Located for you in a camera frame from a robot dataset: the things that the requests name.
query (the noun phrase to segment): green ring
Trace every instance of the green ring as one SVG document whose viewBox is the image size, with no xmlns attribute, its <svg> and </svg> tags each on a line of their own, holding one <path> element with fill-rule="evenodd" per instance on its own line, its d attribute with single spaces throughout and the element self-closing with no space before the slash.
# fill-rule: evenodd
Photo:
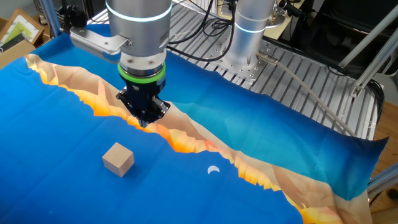
<svg viewBox="0 0 398 224">
<path fill-rule="evenodd" d="M 153 77 L 150 77 L 150 78 L 132 77 L 130 74 L 128 74 L 126 71 L 123 70 L 122 66 L 120 66 L 120 63 L 118 63 L 118 70 L 119 70 L 120 75 L 123 78 L 129 80 L 130 82 L 139 83 L 139 84 L 148 84 L 148 83 L 156 82 L 157 80 L 160 80 L 161 78 L 163 78 L 163 76 L 166 74 L 166 63 L 164 63 L 163 68 L 161 69 L 159 74 L 157 74 Z"/>
</svg>

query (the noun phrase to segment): desk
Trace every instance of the desk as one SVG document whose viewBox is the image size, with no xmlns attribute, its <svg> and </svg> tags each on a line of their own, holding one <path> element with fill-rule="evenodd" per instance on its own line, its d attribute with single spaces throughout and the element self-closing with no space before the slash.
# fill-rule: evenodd
<svg viewBox="0 0 398 224">
<path fill-rule="evenodd" d="M 223 3 L 224 3 L 224 0 L 218 0 L 217 15 L 219 15 L 225 19 L 231 19 L 231 16 L 222 15 L 221 8 L 222 8 Z M 301 5 L 303 3 L 304 3 L 304 0 L 300 1 L 299 3 L 295 3 L 294 6 L 298 9 L 301 7 Z M 266 29 L 264 31 L 264 36 L 277 40 L 282 35 L 282 33 L 285 31 L 286 27 L 291 22 L 291 20 L 292 20 L 291 16 L 286 16 L 284 23 L 282 23 L 280 26 L 277 26 L 275 28 Z"/>
</svg>

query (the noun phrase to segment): metal pipe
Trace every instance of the metal pipe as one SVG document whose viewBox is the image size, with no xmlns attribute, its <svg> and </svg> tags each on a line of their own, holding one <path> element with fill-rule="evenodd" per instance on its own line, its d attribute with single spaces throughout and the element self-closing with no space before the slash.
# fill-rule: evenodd
<svg viewBox="0 0 398 224">
<path fill-rule="evenodd" d="M 57 12 L 54 8 L 54 3 L 52 2 L 52 0 L 40 0 L 40 5 L 43 8 L 45 19 L 49 24 L 51 36 L 58 37 L 62 33 L 62 31 L 60 21 L 58 20 Z"/>
<path fill-rule="evenodd" d="M 368 46 L 396 17 L 398 5 L 338 64 L 341 68 L 347 66 L 361 51 Z"/>
<path fill-rule="evenodd" d="M 398 183 L 398 162 L 371 178 L 368 183 L 368 197 L 388 189 Z"/>
<path fill-rule="evenodd" d="M 352 97 L 357 97 L 361 93 L 361 90 L 368 84 L 370 79 L 376 74 L 383 63 L 390 57 L 390 55 L 398 47 L 398 29 L 388 39 L 386 44 L 381 48 L 380 52 L 373 59 L 372 63 L 366 68 L 365 72 L 361 77 L 354 83 L 353 91 L 351 92 Z"/>
</svg>

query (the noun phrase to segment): blue fabric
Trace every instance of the blue fabric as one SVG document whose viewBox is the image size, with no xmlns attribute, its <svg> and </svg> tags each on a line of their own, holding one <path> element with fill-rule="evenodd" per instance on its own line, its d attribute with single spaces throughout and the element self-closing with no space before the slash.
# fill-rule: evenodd
<svg viewBox="0 0 398 224">
<path fill-rule="evenodd" d="M 88 26 L 110 35 L 109 26 Z M 81 66 L 122 89 L 116 65 L 75 48 L 61 35 L 37 49 L 43 60 Z M 276 102 L 224 80 L 168 53 L 163 100 L 200 123 L 231 148 L 330 184 L 346 200 L 366 190 L 370 175 L 387 139 L 367 141 L 343 136 Z"/>
<path fill-rule="evenodd" d="M 177 153 L 121 118 L 93 116 L 24 58 L 0 70 L 0 105 L 0 223 L 302 223 L 282 191 L 240 179 L 218 153 Z M 123 178 L 101 160 L 115 142 L 134 151 Z"/>
</svg>

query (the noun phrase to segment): metal grating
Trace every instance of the metal grating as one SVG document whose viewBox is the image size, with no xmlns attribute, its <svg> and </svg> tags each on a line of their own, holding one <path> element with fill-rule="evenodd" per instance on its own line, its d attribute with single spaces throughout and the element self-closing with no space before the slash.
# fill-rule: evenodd
<svg viewBox="0 0 398 224">
<path fill-rule="evenodd" d="M 199 26 L 203 17 L 204 15 L 194 10 L 194 8 L 185 7 L 182 4 L 175 5 L 172 9 L 170 21 L 170 39 L 177 40 L 189 35 L 191 31 Z M 108 13 L 104 10 L 94 18 L 94 20 L 101 22 L 89 21 L 89 24 L 107 24 L 109 23 L 106 21 L 107 18 Z M 173 47 L 197 57 L 204 57 L 219 38 L 220 36 L 207 37 L 201 32 L 194 39 L 173 45 Z M 349 94 L 354 83 L 352 78 L 336 76 L 330 73 L 324 64 L 265 41 L 261 45 L 264 53 L 279 59 L 280 62 L 288 66 L 291 71 L 295 72 L 298 77 L 310 86 L 321 100 L 356 133 L 357 137 L 373 139 L 377 120 L 377 106 L 374 101 L 374 95 L 370 90 L 365 88 L 362 94 L 357 99 L 354 99 Z M 265 64 L 259 78 L 254 82 L 249 82 L 217 67 L 214 63 L 200 62 L 182 57 L 201 68 L 218 72 L 225 79 L 243 88 L 256 93 L 267 94 L 285 106 L 335 131 L 344 133 L 340 125 L 327 115 L 325 110 L 279 67 Z"/>
</svg>

